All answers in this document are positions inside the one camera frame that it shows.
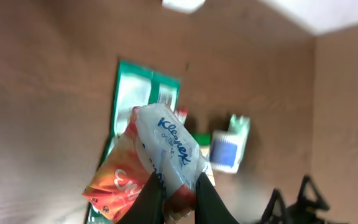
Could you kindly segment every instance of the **brown wooden surface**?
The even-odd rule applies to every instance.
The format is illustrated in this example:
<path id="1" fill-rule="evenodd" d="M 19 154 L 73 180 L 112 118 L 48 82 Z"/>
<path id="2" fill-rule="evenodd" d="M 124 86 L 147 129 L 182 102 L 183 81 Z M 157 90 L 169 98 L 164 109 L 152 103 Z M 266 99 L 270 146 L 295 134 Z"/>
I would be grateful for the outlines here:
<path id="1" fill-rule="evenodd" d="M 13 0 L 0 1 L 0 223 L 81 223 L 119 57 L 181 78 L 198 132 L 251 117 L 240 172 L 216 181 L 239 221 L 273 185 L 293 202 L 311 169 L 313 37 L 250 0 L 192 15 L 157 0 Z"/>
<path id="2" fill-rule="evenodd" d="M 358 27 L 318 38 L 312 173 L 328 217 L 358 223 Z"/>

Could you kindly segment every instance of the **plastic packaging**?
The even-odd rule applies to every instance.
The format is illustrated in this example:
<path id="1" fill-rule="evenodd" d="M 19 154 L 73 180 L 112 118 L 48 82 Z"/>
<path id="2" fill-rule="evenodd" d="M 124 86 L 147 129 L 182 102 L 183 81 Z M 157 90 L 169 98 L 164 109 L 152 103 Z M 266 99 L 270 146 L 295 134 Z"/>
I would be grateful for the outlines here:
<path id="1" fill-rule="evenodd" d="M 83 192 L 94 208 L 114 222 L 128 211 L 150 176 L 137 156 L 136 138 L 131 122 Z"/>
<path id="2" fill-rule="evenodd" d="M 186 122 L 188 110 L 186 108 L 178 108 L 175 110 L 175 116 L 178 118 L 178 120 L 184 124 Z"/>
<path id="3" fill-rule="evenodd" d="M 134 63 L 120 61 L 117 73 L 114 106 L 108 144 L 100 163 L 104 162 L 129 124 L 134 106 L 165 103 L 171 110 L 176 107 L 180 81 Z M 111 223 L 95 206 L 91 206 L 86 223 Z"/>
<path id="4" fill-rule="evenodd" d="M 204 168 L 203 172 L 207 175 L 209 181 L 211 181 L 212 186 L 215 186 L 214 173 L 212 171 L 211 163 L 209 162 L 211 135 L 210 134 L 193 134 L 193 138 L 196 140 L 196 142 L 200 146 L 200 151 L 201 151 L 203 157 L 208 160 L 207 166 Z"/>
<path id="5" fill-rule="evenodd" d="M 147 172 L 156 171 L 165 189 L 165 221 L 177 220 L 194 209 L 195 184 L 207 161 L 197 142 L 165 105 L 141 107 L 135 123 L 139 159 Z"/>
<path id="6" fill-rule="evenodd" d="M 195 184 L 207 161 L 165 104 L 134 108 L 131 121 L 83 195 L 117 222 L 156 171 L 164 188 L 165 222 L 193 210 Z"/>
<path id="7" fill-rule="evenodd" d="M 239 158 L 239 164 L 242 161 L 242 158 L 244 157 L 244 152 L 246 149 L 246 143 L 248 139 L 250 129 L 250 119 L 244 116 L 236 116 L 235 114 L 231 116 L 230 119 L 230 125 L 229 125 L 229 132 L 234 133 L 241 137 L 242 144 L 240 147 L 240 158 Z"/>

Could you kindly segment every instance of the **wooden table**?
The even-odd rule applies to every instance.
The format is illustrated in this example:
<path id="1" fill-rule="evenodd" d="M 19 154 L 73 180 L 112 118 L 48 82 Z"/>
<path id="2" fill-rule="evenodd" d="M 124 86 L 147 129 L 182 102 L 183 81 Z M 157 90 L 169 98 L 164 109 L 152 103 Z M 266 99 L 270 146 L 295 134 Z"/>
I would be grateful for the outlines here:
<path id="1" fill-rule="evenodd" d="M 311 165 L 314 38 L 277 12 L 251 0 L 191 15 L 151 0 L 0 1 L 0 223 L 82 222 L 119 58 L 181 78 L 199 133 L 251 117 L 241 170 L 216 177 L 239 221 L 273 186 L 295 199 Z"/>

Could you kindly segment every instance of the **white wall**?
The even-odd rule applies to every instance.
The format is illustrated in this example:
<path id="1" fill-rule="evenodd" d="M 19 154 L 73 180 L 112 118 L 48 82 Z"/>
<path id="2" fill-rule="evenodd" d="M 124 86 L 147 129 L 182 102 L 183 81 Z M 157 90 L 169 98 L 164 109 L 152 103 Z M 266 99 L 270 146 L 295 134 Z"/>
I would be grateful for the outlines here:
<path id="1" fill-rule="evenodd" d="M 358 25 L 358 0 L 260 0 L 315 35 Z"/>
<path id="2" fill-rule="evenodd" d="M 358 26 L 317 38 L 311 173 L 327 216 L 358 223 Z"/>

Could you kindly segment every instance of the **wet wipes pack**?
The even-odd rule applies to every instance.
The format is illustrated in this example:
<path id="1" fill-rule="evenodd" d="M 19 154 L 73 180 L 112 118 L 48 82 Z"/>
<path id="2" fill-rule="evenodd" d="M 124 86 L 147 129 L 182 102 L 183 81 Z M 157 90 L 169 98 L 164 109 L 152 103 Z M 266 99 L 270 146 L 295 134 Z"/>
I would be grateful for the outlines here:
<path id="1" fill-rule="evenodd" d="M 119 62 L 112 115 L 112 133 L 122 134 L 135 106 L 164 103 L 175 109 L 180 82 L 149 68 L 126 61 Z"/>
<path id="2" fill-rule="evenodd" d="M 165 189 L 165 213 L 181 217 L 195 207 L 195 185 L 208 161 L 198 143 L 165 104 L 139 108 L 135 144 L 148 173 L 155 171 Z"/>

